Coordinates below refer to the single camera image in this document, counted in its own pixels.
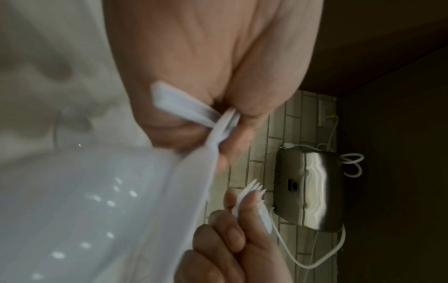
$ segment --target white cord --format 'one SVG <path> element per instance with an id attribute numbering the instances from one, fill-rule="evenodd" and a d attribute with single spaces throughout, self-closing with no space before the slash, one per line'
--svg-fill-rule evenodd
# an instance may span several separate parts
<path id="1" fill-rule="evenodd" d="M 339 122 L 339 117 L 336 116 L 336 115 L 330 115 L 330 116 L 331 116 L 331 117 L 335 117 L 335 118 L 336 118 L 336 122 L 335 122 L 335 125 L 333 126 L 333 128 L 331 129 L 331 133 L 330 133 L 330 137 L 329 137 L 328 143 L 321 143 L 321 144 L 318 144 L 317 147 L 313 147 L 313 146 L 309 146 L 309 145 L 293 145 L 293 146 L 291 146 L 291 147 L 294 147 L 294 146 L 301 146 L 301 147 L 311 148 L 311 149 L 314 149 L 314 150 L 317 150 L 317 151 L 323 151 L 323 150 L 319 149 L 319 147 L 321 147 L 321 146 L 325 146 L 325 147 L 326 147 L 326 150 L 325 150 L 325 151 L 328 151 L 328 152 L 335 152 L 335 151 L 331 148 L 331 140 L 333 139 L 334 133 L 335 133 L 335 131 L 336 131 L 336 127 L 337 127 L 337 124 L 338 124 L 338 122 Z M 355 157 L 358 157 L 358 158 L 355 159 L 355 160 L 352 160 L 352 159 L 348 158 L 348 157 L 354 157 L 354 156 L 355 156 Z M 345 175 L 345 176 L 350 177 L 350 178 L 356 178 L 356 177 L 361 176 L 361 174 L 363 173 L 363 170 L 362 170 L 361 166 L 360 166 L 358 163 L 364 160 L 364 155 L 359 154 L 359 153 L 347 153 L 347 154 L 341 154 L 341 159 L 343 160 L 343 161 L 342 161 L 342 164 L 353 164 L 353 165 L 355 165 L 355 166 L 358 168 L 358 173 L 352 175 L 352 174 L 348 174 L 348 173 L 344 172 L 344 175 Z M 287 248 L 285 241 L 284 241 L 284 240 L 282 239 L 282 237 L 280 236 L 280 233 L 279 233 L 277 227 L 275 226 L 274 219 L 272 218 L 272 212 L 273 212 L 273 211 L 274 211 L 274 208 L 271 208 L 271 211 L 270 211 L 269 216 L 271 217 L 271 221 L 272 221 L 272 224 L 273 224 L 273 228 L 274 228 L 274 230 L 275 230 L 275 233 L 277 234 L 277 236 L 278 236 L 278 238 L 279 238 L 281 244 L 282 244 L 283 247 L 285 248 L 285 250 L 286 250 L 286 252 L 288 253 L 289 257 L 293 260 L 293 262 L 294 262 L 295 264 L 297 264 L 298 266 L 300 266 L 300 267 L 302 267 L 302 268 L 305 268 L 305 269 L 307 270 L 307 272 L 305 273 L 305 278 L 304 278 L 305 280 L 306 280 L 307 277 L 308 277 L 308 271 L 309 271 L 310 269 L 316 268 L 316 267 L 318 267 L 319 265 L 321 265 L 324 261 L 326 261 L 327 259 L 329 259 L 329 258 L 330 258 L 331 256 L 333 256 L 334 254 L 336 254 L 337 251 L 344 245 L 344 242 L 345 242 L 345 227 L 344 227 L 344 225 L 342 225 L 342 235 L 341 235 L 341 239 L 340 239 L 339 243 L 338 243 L 338 244 L 337 244 L 337 245 L 336 245 L 330 252 L 328 252 L 326 255 L 324 255 L 322 258 L 320 258 L 320 259 L 319 259 L 318 261 L 316 261 L 315 263 L 311 264 L 311 262 L 312 262 L 312 260 L 313 260 L 313 254 L 314 254 L 314 249 L 315 249 L 316 240 L 317 240 L 317 235 L 318 235 L 318 232 L 317 232 L 316 235 L 315 235 L 315 237 L 314 237 L 313 251 L 311 252 L 311 258 L 310 258 L 310 261 L 309 261 L 309 265 L 301 264 L 300 262 L 298 262 L 298 261 L 295 259 L 295 257 L 293 257 L 293 255 L 291 254 L 291 252 L 290 252 L 289 249 Z"/>

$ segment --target tiled wall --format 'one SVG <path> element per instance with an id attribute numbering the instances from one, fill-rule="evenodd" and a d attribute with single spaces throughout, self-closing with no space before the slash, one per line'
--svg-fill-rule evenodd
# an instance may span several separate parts
<path id="1" fill-rule="evenodd" d="M 272 205 L 273 173 L 278 148 L 284 142 L 312 146 L 328 142 L 331 129 L 317 125 L 318 100 L 334 101 L 332 97 L 326 95 L 298 90 L 290 100 L 270 115 L 269 120 L 257 134 L 250 150 L 235 166 L 216 178 L 211 191 L 211 201 L 204 208 L 198 225 L 206 223 L 211 212 L 223 209 L 223 197 L 227 188 L 243 189 L 253 179 L 258 179 L 264 184 L 264 188 L 267 189 L 265 203 L 267 206 Z M 332 146 L 336 148 L 336 138 Z M 296 254 L 296 259 L 309 264 L 314 231 L 290 224 L 276 215 L 274 220 L 289 250 Z M 278 243 L 275 232 L 272 234 L 272 239 Z M 321 258 L 335 245 L 336 234 L 320 232 L 315 246 L 315 257 Z M 280 250 L 295 282 L 302 283 L 306 270 L 297 267 L 281 245 Z M 337 266 L 336 256 L 334 256 L 316 269 L 310 270 L 307 283 L 336 283 L 336 276 Z"/>

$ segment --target stainless steel toaster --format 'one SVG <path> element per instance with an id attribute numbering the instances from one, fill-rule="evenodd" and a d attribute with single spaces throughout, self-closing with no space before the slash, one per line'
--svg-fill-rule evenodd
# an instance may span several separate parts
<path id="1" fill-rule="evenodd" d="M 342 228 L 343 170 L 333 152 L 280 148 L 274 171 L 274 212 L 317 231 Z"/>

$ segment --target hand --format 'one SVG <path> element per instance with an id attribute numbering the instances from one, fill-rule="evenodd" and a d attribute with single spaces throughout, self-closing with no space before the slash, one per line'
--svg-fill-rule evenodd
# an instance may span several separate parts
<path id="1" fill-rule="evenodd" d="M 153 107 L 156 80 L 221 113 L 241 114 L 220 146 L 219 169 L 236 162 L 269 113 L 299 87 L 323 0 L 103 0 L 112 53 L 134 117 L 154 146 L 190 149 L 209 129 Z"/>
<path id="2" fill-rule="evenodd" d="M 185 253 L 175 282 L 292 283 L 286 263 L 259 217 L 258 203 L 258 192 L 248 194 L 241 202 L 237 222 L 230 213 L 236 194 L 227 191 L 225 210 L 213 212 L 209 225 L 197 229 L 193 250 Z"/>

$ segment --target wall outlet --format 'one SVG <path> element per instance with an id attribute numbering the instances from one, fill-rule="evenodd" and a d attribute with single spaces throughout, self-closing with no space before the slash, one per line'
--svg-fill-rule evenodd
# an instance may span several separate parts
<path id="1" fill-rule="evenodd" d="M 334 118 L 327 118 L 328 115 L 336 114 L 336 103 L 333 101 L 319 100 L 319 127 L 332 129 L 335 125 Z"/>

